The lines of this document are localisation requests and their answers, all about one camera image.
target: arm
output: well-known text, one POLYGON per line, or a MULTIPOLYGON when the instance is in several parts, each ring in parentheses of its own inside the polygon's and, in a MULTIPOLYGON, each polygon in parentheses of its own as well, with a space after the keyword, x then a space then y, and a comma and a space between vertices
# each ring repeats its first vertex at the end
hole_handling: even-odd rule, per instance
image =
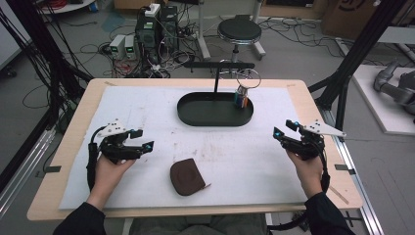
POLYGON ((134 162, 129 160, 124 164, 113 164, 107 158, 100 157, 97 161, 95 185, 86 203, 68 215, 55 229, 54 234, 105 234, 105 215, 102 209, 134 162))
POLYGON ((300 156, 287 151, 296 166, 297 176, 308 200, 306 215, 312 234, 353 234, 339 209, 321 188, 323 164, 319 158, 303 161, 300 156))

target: hand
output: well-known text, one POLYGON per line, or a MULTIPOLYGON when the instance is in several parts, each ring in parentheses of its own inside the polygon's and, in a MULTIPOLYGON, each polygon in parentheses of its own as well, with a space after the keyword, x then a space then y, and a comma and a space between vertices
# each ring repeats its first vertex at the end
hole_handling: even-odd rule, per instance
POLYGON ((297 176, 299 177, 305 196, 309 199, 312 196, 323 192, 320 183, 321 174, 323 172, 321 160, 319 158, 313 158, 303 161, 299 155, 288 150, 287 155, 296 166, 297 176))
POLYGON ((121 162, 113 164, 101 156, 97 161, 95 185, 86 202, 101 211, 122 176, 134 163, 135 160, 128 160, 123 164, 121 162))

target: black oval tray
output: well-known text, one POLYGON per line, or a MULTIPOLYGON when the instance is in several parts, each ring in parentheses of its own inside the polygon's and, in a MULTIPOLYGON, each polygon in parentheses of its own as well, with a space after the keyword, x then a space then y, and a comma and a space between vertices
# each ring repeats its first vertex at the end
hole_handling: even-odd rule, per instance
POLYGON ((254 113, 254 105, 248 100, 245 108, 234 103, 235 93, 193 92, 177 103, 179 118, 193 126, 241 126, 248 123, 254 113))

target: person's right hand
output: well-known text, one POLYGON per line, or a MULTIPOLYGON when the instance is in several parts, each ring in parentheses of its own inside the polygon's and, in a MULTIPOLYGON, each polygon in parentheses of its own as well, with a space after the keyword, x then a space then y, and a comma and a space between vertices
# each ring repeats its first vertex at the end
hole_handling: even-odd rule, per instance
POLYGON ((299 155, 288 150, 286 151, 288 157, 290 157, 291 161, 293 161, 296 166, 297 176, 299 177, 305 196, 309 199, 312 196, 323 192, 320 183, 323 164, 321 163, 320 158, 303 161, 299 155))

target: person's left hand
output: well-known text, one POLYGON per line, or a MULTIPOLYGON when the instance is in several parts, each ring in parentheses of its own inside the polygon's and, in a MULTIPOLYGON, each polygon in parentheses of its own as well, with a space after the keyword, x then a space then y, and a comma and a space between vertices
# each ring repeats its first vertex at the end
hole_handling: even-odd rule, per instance
POLYGON ((86 202, 101 211, 122 176, 134 163, 135 160, 128 160, 123 164, 121 161, 113 164, 109 159, 101 156, 97 161, 95 185, 86 202))

